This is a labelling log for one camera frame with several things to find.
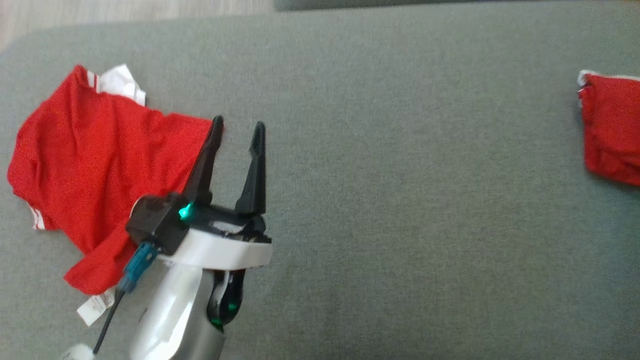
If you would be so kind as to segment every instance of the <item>gray fabric surface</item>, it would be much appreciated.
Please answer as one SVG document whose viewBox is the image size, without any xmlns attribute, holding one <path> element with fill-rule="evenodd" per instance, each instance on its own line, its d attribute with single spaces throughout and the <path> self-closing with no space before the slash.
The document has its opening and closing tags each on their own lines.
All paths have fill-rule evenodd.
<svg viewBox="0 0 640 360">
<path fill-rule="evenodd" d="M 148 105 L 225 114 L 213 189 L 231 205 L 268 129 L 273 264 L 246 278 L 224 359 L 640 357 L 638 189 L 582 163 L 580 69 L 640 75 L 639 8 L 482 3 L 61 28 L 0 54 L 0 163 L 75 63 L 126 62 Z M 0 358 L 93 345 L 0 183 Z M 124 299 L 123 359 L 161 266 Z"/>
</svg>

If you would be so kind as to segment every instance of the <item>gray table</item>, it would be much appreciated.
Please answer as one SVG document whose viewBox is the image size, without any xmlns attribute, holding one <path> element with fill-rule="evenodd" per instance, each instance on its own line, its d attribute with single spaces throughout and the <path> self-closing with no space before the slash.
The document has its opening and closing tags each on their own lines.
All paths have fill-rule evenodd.
<svg viewBox="0 0 640 360">
<path fill-rule="evenodd" d="M 61 28 L 0 54 L 0 159 L 73 64 L 126 62 L 151 107 L 229 119 L 212 188 L 232 204 L 268 127 L 273 264 L 250 272 L 224 359 L 640 357 L 640 192 L 589 175 L 575 78 L 640 74 L 624 3 L 481 3 Z M 0 358 L 93 345 L 0 184 Z M 101 359 L 123 359 L 156 266 Z"/>
</svg>

